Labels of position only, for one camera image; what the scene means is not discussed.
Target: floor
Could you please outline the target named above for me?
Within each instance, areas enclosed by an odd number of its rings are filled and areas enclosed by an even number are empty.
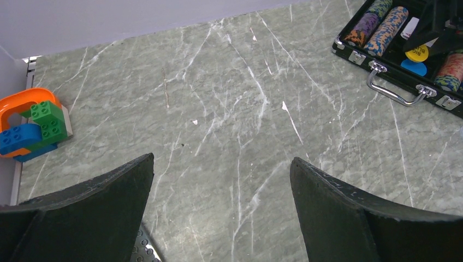
[[[331,53],[361,4],[312,1],[39,58],[35,85],[68,106],[74,137],[25,163],[20,200],[153,152],[143,222],[167,261],[307,261],[296,156],[377,196],[463,215],[463,121],[392,102]]]

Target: orange block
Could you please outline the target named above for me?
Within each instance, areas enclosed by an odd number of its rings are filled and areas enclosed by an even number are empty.
[[[33,104],[39,104],[40,102],[49,100],[57,107],[61,108],[61,103],[58,97],[56,97],[50,90],[35,87],[21,91],[16,94],[12,94],[0,100],[0,132],[3,132],[10,128],[8,118],[14,113],[22,113],[31,108]],[[14,152],[0,155],[0,157],[15,157],[19,155],[25,155],[30,153],[30,150],[25,148],[18,149]]]

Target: green toy brick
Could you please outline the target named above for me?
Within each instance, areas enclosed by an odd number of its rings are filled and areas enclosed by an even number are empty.
[[[36,151],[44,146],[60,142],[68,137],[66,132],[66,124],[60,121],[50,121],[49,123],[40,125],[42,141],[27,146],[26,149]]]
[[[29,118],[31,117],[31,111],[30,110],[27,110],[27,111],[24,111],[22,113],[19,113],[22,117],[25,117],[25,118]]]
[[[32,121],[39,125],[48,124],[51,121],[58,121],[64,124],[64,115],[61,108],[50,101],[31,106]]]

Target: wall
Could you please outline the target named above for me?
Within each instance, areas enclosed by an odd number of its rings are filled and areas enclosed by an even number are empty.
[[[0,45],[47,55],[300,0],[3,0]]]
[[[0,98],[23,91],[26,88],[27,64],[12,59],[0,46]],[[10,119],[11,124],[20,124],[21,118]],[[10,204],[15,170],[11,158],[0,158],[0,205]]]

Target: case handle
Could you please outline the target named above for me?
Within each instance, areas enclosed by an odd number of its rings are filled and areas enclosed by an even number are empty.
[[[418,90],[419,95],[413,101],[407,101],[403,99],[401,96],[399,96],[398,94],[384,87],[373,84],[373,78],[375,77],[376,74],[387,72],[388,69],[385,66],[379,64],[376,61],[371,61],[368,65],[372,69],[371,73],[368,75],[368,78],[366,80],[366,84],[369,86],[369,88],[389,97],[390,99],[396,102],[399,102],[400,104],[404,106],[416,105],[426,97],[435,97],[437,95],[437,92],[434,89],[424,86],[424,85],[417,85],[416,88]]]

